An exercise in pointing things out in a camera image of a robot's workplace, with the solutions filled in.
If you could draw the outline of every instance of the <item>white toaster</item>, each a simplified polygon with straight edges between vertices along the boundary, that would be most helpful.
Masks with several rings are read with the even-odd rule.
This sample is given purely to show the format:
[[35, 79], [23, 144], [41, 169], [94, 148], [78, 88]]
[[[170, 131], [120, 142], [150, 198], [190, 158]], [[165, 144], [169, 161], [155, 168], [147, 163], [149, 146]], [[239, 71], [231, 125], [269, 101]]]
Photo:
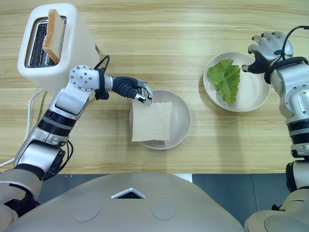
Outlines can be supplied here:
[[[50, 59], [42, 47], [50, 9], [56, 9], [66, 24], [58, 64]], [[67, 85], [73, 66], [85, 64], [94, 67], [99, 59], [100, 50], [74, 5], [47, 4], [31, 12], [17, 62], [18, 71], [22, 76], [43, 89], [56, 93]]]

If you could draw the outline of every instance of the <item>robotic hand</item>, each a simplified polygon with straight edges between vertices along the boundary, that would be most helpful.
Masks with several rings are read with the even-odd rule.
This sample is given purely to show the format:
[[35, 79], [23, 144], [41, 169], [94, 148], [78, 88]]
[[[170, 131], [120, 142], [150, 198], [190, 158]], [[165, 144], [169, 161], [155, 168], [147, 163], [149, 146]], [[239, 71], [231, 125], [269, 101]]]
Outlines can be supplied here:
[[[255, 62], [251, 65], [243, 65], [242, 70], [250, 73], [266, 73], [269, 67], [282, 60], [281, 50], [286, 36], [279, 31], [265, 32], [261, 36], [252, 37], [258, 45], [251, 44], [248, 53], [255, 55]], [[285, 58], [293, 56], [293, 47], [289, 41], [285, 46]]]

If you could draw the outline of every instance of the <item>green lettuce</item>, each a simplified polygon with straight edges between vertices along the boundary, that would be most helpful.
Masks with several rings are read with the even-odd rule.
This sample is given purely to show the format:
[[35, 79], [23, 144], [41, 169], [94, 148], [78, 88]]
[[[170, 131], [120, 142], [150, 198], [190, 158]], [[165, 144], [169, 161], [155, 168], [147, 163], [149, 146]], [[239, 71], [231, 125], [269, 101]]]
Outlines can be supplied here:
[[223, 59], [207, 72], [211, 82], [217, 87], [217, 93], [229, 105], [236, 101], [240, 82], [240, 68], [232, 63], [232, 59]]

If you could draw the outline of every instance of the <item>plate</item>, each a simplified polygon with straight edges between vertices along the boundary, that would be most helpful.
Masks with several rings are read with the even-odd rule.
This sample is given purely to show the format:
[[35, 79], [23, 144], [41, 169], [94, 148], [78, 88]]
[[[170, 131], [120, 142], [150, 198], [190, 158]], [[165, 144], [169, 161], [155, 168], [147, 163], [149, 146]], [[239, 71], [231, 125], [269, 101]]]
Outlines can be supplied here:
[[215, 85], [207, 76], [208, 69], [215, 66], [222, 59], [234, 60], [233, 65], [252, 64], [254, 58], [240, 52], [226, 52], [214, 57], [206, 66], [204, 71], [204, 87], [210, 99], [223, 109], [233, 112], [248, 112], [257, 109], [267, 100], [270, 85], [264, 80], [264, 74], [253, 74], [240, 70], [240, 83], [236, 102], [228, 105], [217, 93]]
[[[146, 147], [165, 150], [180, 144], [187, 136], [191, 127], [191, 113], [188, 105], [177, 94], [167, 90], [154, 90], [153, 102], [172, 102], [170, 116], [170, 135], [168, 141], [144, 141], [140, 142]], [[132, 130], [133, 126], [133, 109], [131, 108], [129, 124]]]

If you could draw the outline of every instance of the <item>wood grain surface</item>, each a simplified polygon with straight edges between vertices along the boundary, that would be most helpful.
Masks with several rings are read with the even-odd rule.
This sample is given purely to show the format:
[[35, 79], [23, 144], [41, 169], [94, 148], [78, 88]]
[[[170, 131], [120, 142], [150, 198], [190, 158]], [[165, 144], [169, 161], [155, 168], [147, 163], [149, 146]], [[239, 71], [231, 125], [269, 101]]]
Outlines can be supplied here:
[[[52, 0], [2, 0], [0, 8], [0, 162], [12, 158], [26, 130], [28, 99], [39, 89], [17, 71], [17, 57], [30, 12]], [[80, 12], [108, 73], [146, 80], [189, 105], [192, 126], [177, 147], [156, 151], [131, 142], [131, 100], [111, 93], [91, 101], [70, 134], [74, 155], [63, 174], [127, 171], [169, 173], [282, 173], [294, 159], [279, 97], [248, 113], [225, 111], [208, 98], [202, 81], [207, 63], [228, 51], [247, 53], [251, 37], [308, 23], [307, 0], [68, 0]], [[309, 32], [290, 41], [295, 56], [309, 58]], [[34, 101], [34, 125], [43, 94]], [[47, 94], [43, 111], [52, 96]], [[12, 168], [8, 164], [3, 172]]]

